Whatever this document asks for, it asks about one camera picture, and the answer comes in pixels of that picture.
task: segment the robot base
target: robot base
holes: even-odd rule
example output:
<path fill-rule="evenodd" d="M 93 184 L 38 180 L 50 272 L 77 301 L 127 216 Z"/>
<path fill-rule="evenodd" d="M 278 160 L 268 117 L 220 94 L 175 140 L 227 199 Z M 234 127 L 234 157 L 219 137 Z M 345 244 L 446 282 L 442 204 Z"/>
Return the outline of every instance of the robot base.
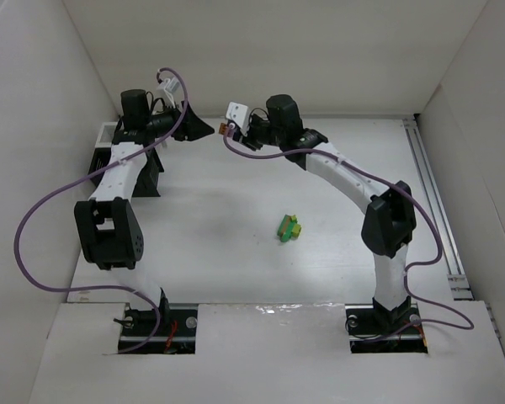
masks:
<path fill-rule="evenodd" d="M 409 327 L 400 335 L 394 335 L 377 343 L 374 339 L 390 334 L 410 322 L 410 316 L 419 315 L 417 306 L 411 306 L 396 322 L 386 326 L 378 322 L 377 308 L 373 305 L 346 305 L 346 330 L 350 336 L 352 354 L 427 353 L 422 328 Z"/>
<path fill-rule="evenodd" d="M 138 311 L 138 316 L 129 322 L 129 311 L 125 311 L 118 349 L 130 348 L 144 341 L 155 326 L 153 311 Z M 196 341 L 198 306 L 171 305 L 167 320 L 157 329 L 157 333 L 149 343 L 130 354 L 194 354 Z M 173 334 L 172 342 L 167 347 L 167 341 L 172 334 L 173 324 L 177 324 L 177 331 Z"/>

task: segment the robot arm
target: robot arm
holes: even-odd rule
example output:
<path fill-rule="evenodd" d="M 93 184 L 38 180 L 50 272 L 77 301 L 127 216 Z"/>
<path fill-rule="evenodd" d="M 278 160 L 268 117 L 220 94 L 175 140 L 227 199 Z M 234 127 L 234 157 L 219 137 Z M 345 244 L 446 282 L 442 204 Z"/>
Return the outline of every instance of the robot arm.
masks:
<path fill-rule="evenodd" d="M 385 185 L 372 182 L 341 165 L 341 161 L 350 161 L 324 135 L 303 127 L 297 104 L 290 96 L 275 95 L 267 101 L 266 107 L 267 119 L 263 119 L 251 114 L 246 105 L 230 103 L 226 119 L 236 128 L 232 139 L 253 151 L 269 145 L 277 146 L 283 152 L 315 149 L 338 156 L 339 162 L 314 153 L 293 154 L 286 158 L 327 180 L 363 212 L 361 236 L 375 260 L 375 318 L 383 326 L 392 327 L 407 313 L 411 304 L 404 288 L 404 268 L 407 244 L 412 240 L 416 226 L 413 206 Z M 409 186 L 402 181 L 397 185 L 411 193 Z"/>
<path fill-rule="evenodd" d="M 75 205 L 75 220 L 86 260 L 110 271 L 120 284 L 138 290 L 151 301 L 160 302 L 163 322 L 167 317 L 168 302 L 162 289 L 149 279 L 139 263 L 144 253 L 144 239 L 130 205 L 134 196 L 159 196 L 157 181 L 162 164 L 153 149 L 130 160 L 123 159 L 152 144 L 174 126 L 181 111 L 173 99 L 171 101 L 171 106 L 164 106 L 162 112 L 153 114 L 155 104 L 148 104 L 144 90 L 121 94 L 123 129 L 120 124 L 116 128 L 107 162 L 120 164 L 104 173 L 88 201 Z M 213 132 L 213 128 L 200 120 L 189 106 L 173 138 L 195 141 Z M 152 309 L 134 295 L 130 308 L 136 311 Z"/>

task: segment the white wall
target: white wall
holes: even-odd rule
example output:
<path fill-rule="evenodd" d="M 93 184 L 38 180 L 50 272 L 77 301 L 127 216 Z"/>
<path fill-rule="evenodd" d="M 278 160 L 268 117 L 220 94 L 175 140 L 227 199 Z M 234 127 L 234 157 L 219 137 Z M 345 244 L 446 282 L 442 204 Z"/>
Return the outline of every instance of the white wall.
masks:
<path fill-rule="evenodd" d="M 65 0 L 116 105 L 161 65 L 194 109 L 413 114 L 430 99 L 486 0 Z"/>
<path fill-rule="evenodd" d="M 490 0 L 419 125 L 476 298 L 505 351 L 505 0 Z"/>
<path fill-rule="evenodd" d="M 100 122 L 114 117 L 62 2 L 6 0 L 0 8 L 0 404 L 29 399 L 64 300 L 21 276 L 13 260 L 16 225 L 40 196 L 86 172 Z M 69 284 L 79 250 L 72 207 L 83 194 L 49 203 L 28 225 L 24 257 L 44 283 Z"/>

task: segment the green toy block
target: green toy block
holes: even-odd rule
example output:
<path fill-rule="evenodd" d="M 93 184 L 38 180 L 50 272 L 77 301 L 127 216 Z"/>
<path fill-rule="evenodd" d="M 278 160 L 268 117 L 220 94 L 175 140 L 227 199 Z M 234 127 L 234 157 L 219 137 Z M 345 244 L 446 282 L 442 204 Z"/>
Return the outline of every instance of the green toy block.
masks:
<path fill-rule="evenodd" d="M 280 222 L 277 236 L 281 242 L 287 242 L 290 238 L 297 238 L 301 233 L 301 225 L 297 224 L 295 215 L 284 215 L 283 221 Z"/>
<path fill-rule="evenodd" d="M 284 219 L 283 221 L 280 222 L 279 229 L 277 230 L 277 236 L 282 237 L 286 232 L 286 230 L 288 229 L 288 227 L 290 226 L 291 222 L 292 220 L 290 216 L 284 215 Z"/>
<path fill-rule="evenodd" d="M 292 227 L 292 237 L 293 238 L 297 238 L 300 236 L 300 233 L 301 233 L 301 225 L 294 225 L 294 227 Z"/>

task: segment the cable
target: cable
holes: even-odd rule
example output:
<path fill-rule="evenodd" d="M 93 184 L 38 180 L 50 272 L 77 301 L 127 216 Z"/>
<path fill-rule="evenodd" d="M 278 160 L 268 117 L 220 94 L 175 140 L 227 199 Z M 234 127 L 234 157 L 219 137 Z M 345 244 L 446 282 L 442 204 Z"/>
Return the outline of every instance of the cable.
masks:
<path fill-rule="evenodd" d="M 157 139 L 156 141 L 154 141 L 151 145 L 146 146 L 143 149 L 141 149 L 139 151 L 136 151 L 136 152 L 130 154 L 129 156 L 127 156 L 127 157 L 124 157 L 123 160 L 127 161 L 127 160 L 130 160 L 130 159 L 135 158 L 137 156 L 140 156 L 140 154 L 142 154 L 142 153 L 146 153 L 146 152 L 150 151 L 151 149 L 153 149 L 154 147 L 156 147 L 157 145 L 159 145 L 160 143 L 162 143 L 163 141 L 165 141 L 169 136 L 172 136 L 173 133 L 176 131 L 176 129 L 181 125 L 181 123 L 183 121 L 183 118 L 185 116 L 185 111 L 187 110 L 187 107 L 189 105 L 189 95 L 187 93 L 187 88 L 185 87 L 185 83 L 183 82 L 183 79 L 181 78 L 181 76 L 175 70 L 171 69 L 170 67 L 163 67 L 163 68 L 159 69 L 159 71 L 157 72 L 157 78 L 160 77 L 160 75 L 161 75 L 162 72 L 171 72 L 180 81 L 180 83 L 181 83 L 181 86 L 183 88 L 183 110 L 182 110 L 182 113 L 179 115 L 178 120 L 176 121 L 176 123 L 174 124 L 174 126 L 172 127 L 172 129 L 166 135 L 160 137 L 159 139 Z M 114 167 L 118 166 L 119 164 L 120 164 L 120 162 L 113 162 L 113 163 L 109 164 L 108 166 L 100 168 L 99 170 L 94 171 L 93 173 L 91 173 L 89 175 L 86 175 L 86 176 L 84 176 L 82 178 L 79 178 L 77 181 L 73 181 L 72 183 L 69 183 L 68 185 L 64 185 L 63 187 L 52 191 L 50 194 L 44 196 L 39 201 L 37 201 L 35 203 L 35 205 L 32 206 L 28 210 L 28 212 L 26 212 L 26 214 L 24 215 L 23 219 L 20 221 L 19 226 L 17 227 L 17 231 L 15 232 L 15 238 L 14 238 L 14 241 L 13 241 L 13 252 L 15 254 L 15 261 L 17 261 L 17 265 L 19 266 L 20 272 L 24 275 L 24 277 L 33 286 L 35 286 L 38 289 L 41 289 L 41 290 L 44 290 L 44 291 L 47 291 L 47 292 L 53 292 L 53 293 L 82 292 L 82 291 L 85 291 L 85 290 L 124 290 L 126 292 L 130 292 L 133 295 L 136 295 L 136 296 L 140 297 L 141 299 L 143 299 L 147 303 L 149 303 L 150 306 L 153 307 L 153 309 L 154 309 L 154 311 L 156 313 L 156 324 L 155 324 L 155 327 L 153 328 L 153 330 L 151 331 L 151 333 L 146 337 L 146 339 L 144 341 L 142 341 L 141 343 L 138 343 L 137 345 L 135 345 L 133 347 L 130 347 L 130 348 L 127 348 L 127 349 L 122 349 L 122 350 L 118 351 L 118 354 L 126 354 L 126 353 L 134 351 L 134 350 L 136 350 L 136 349 L 138 349 L 140 347 L 143 347 L 156 334 L 157 329 L 159 328 L 159 325 L 161 324 L 161 313 L 159 313 L 159 307 L 157 306 L 157 304 L 155 302 L 153 302 L 150 299 L 148 299 L 142 293 L 140 293 L 140 292 L 138 292 L 138 291 L 136 291 L 136 290 L 134 290 L 132 288 L 129 288 L 127 286 L 94 285 L 94 286 L 79 286 L 79 287 L 74 287 L 74 288 L 72 288 L 72 287 L 68 287 L 68 288 L 56 288 L 56 287 L 53 287 L 53 286 L 47 286 L 45 284 L 42 284 L 42 283 L 38 282 L 30 274 L 29 270 L 24 265 L 24 262 L 23 262 L 23 259 L 21 257 L 21 253 L 20 253 L 20 237 L 23 234 L 24 227 L 26 226 L 26 223 L 28 222 L 29 218 L 45 202 L 47 202 L 49 199 L 54 198 L 58 194 L 61 194 L 62 192 L 67 191 L 68 189 L 76 187 L 80 183 L 88 181 L 89 179 L 91 179 L 93 177 L 97 177 L 98 175 L 104 173 L 107 170 L 110 170 L 111 168 L 114 168 Z"/>
<path fill-rule="evenodd" d="M 155 99 L 155 96 L 153 95 L 153 93 L 151 91 L 146 91 L 146 96 L 150 94 L 151 95 L 151 101 L 148 105 L 152 105 L 153 104 L 153 100 Z"/>
<path fill-rule="evenodd" d="M 161 97 L 155 98 L 153 101 L 151 101 L 150 115 L 153 114 L 153 111 L 155 110 L 155 107 L 156 107 L 158 101 L 161 101 L 161 104 L 162 104 L 163 108 L 167 107 L 167 105 L 165 104 L 165 100 L 164 99 L 162 99 Z"/>
<path fill-rule="evenodd" d="M 322 156 L 325 156 L 325 157 L 328 157 L 328 158 L 334 160 L 335 162 L 339 162 L 339 164 L 341 164 L 341 165 L 345 166 L 346 168 L 348 168 L 348 169 L 356 172 L 357 174 L 362 175 L 363 177 L 366 177 L 366 178 L 371 179 L 373 181 L 376 181 L 378 183 L 382 183 L 382 184 L 386 185 L 387 187 L 389 187 L 390 189 L 395 190 L 398 194 L 401 194 L 404 198 L 406 198 L 407 200 L 409 200 L 412 203 L 412 205 L 415 206 L 415 208 L 419 211 L 419 213 L 421 214 L 421 216 L 423 217 L 423 219 L 427 222 L 427 225 L 428 225 L 428 227 L 430 228 L 430 231 L 433 234 L 434 241 L 436 241 L 436 247 L 438 249 L 438 253 L 437 253 L 437 255 L 436 255 L 436 257 L 434 259 L 431 259 L 429 261 L 415 261 L 413 263 L 409 263 L 404 268 L 404 289 L 406 290 L 406 292 L 408 293 L 408 295 L 410 297 L 412 297 L 413 299 L 418 300 L 418 301 L 422 301 L 423 303 L 428 303 L 429 305 L 441 307 L 442 309 L 451 311 L 454 314 L 462 317 L 468 323 L 468 325 L 467 326 L 461 326 L 459 324 L 454 324 L 452 322 L 444 322 L 444 321 L 441 321 L 441 320 L 422 318 L 420 320 L 416 320 L 416 321 L 410 322 L 410 323 L 404 325 L 403 327 L 400 327 L 398 330 L 392 332 L 391 334 L 383 335 L 383 336 L 380 336 L 380 337 L 377 337 L 377 338 L 365 339 L 364 341 L 368 341 L 370 343 L 377 343 L 379 341 L 385 341 L 387 338 L 390 338 L 390 337 L 392 337 L 394 335 L 397 335 L 397 334 L 403 332 L 404 330 L 406 330 L 409 327 L 417 326 L 417 325 L 423 324 L 424 322 L 430 322 L 430 323 L 434 323 L 434 324 L 441 324 L 443 326 L 459 328 L 461 330 L 473 330 L 475 328 L 475 324 L 473 323 L 473 321 L 466 314 L 462 313 L 461 311 L 456 310 L 454 307 L 445 305 L 444 303 L 439 303 L 437 301 L 433 301 L 433 300 L 430 300 L 430 299 L 425 299 L 423 297 L 419 297 L 419 296 L 415 295 L 413 292 L 410 291 L 410 288 L 409 288 L 409 285 L 408 285 L 408 280 L 407 280 L 407 273 L 408 273 L 408 271 L 411 268 L 416 267 L 416 266 L 434 265 L 435 263 L 439 262 L 439 260 L 441 259 L 442 255 L 443 255 L 444 246 L 443 246 L 443 243 L 441 241 L 441 236 L 439 235 L 438 230 L 436 229 L 436 226 L 432 222 L 432 219 L 430 218 L 430 216 L 428 216 L 427 212 L 421 206 L 421 204 L 419 204 L 409 193 L 407 193 L 404 189 L 398 187 L 397 185 L 395 185 L 395 184 L 387 181 L 386 179 L 383 179 L 383 178 L 380 178 L 380 177 L 376 177 L 373 174 L 369 174 L 369 173 L 361 170 L 360 168 L 355 167 L 354 165 L 350 164 L 349 162 L 346 162 L 346 161 L 341 161 L 340 162 L 338 160 L 337 156 L 335 156 L 334 154 L 329 153 L 327 151 L 323 151 L 323 150 L 317 150 L 317 149 L 296 149 L 296 150 L 282 151 L 281 153 L 275 153 L 275 154 L 269 154 L 269 155 L 255 155 L 255 154 L 246 153 L 244 151 L 236 149 L 235 147 L 233 147 L 228 142 L 228 138 L 231 137 L 232 132 L 233 132 L 232 129 L 229 129 L 229 130 L 226 131 L 226 133 L 223 135 L 223 142 L 225 143 L 226 148 L 228 148 L 229 150 L 231 150 L 232 152 L 236 153 L 239 156 L 246 157 L 246 158 L 251 158 L 253 160 L 269 160 L 269 159 L 272 159 L 272 158 L 286 157 L 286 156 L 291 156 L 293 154 L 300 154 L 300 153 L 307 153 L 307 154 L 308 153 L 316 153 L 316 154 L 320 154 Z"/>
<path fill-rule="evenodd" d="M 162 351 L 164 354 L 166 354 L 168 352 L 168 350 L 170 349 L 170 346 L 172 345 L 172 340 L 173 340 L 174 335 L 176 334 L 177 330 L 178 330 L 178 322 L 176 320 L 174 320 L 172 322 L 170 334 L 168 334 L 167 342 L 165 343 L 165 349 Z"/>
<path fill-rule="evenodd" d="M 269 119 L 269 114 L 268 114 L 268 111 L 266 111 L 265 109 L 263 108 L 253 108 L 252 111 L 251 111 L 251 114 L 249 115 L 249 124 L 251 124 L 251 120 L 253 120 L 253 114 L 254 114 L 254 111 L 262 111 L 266 114 L 266 118 Z"/>

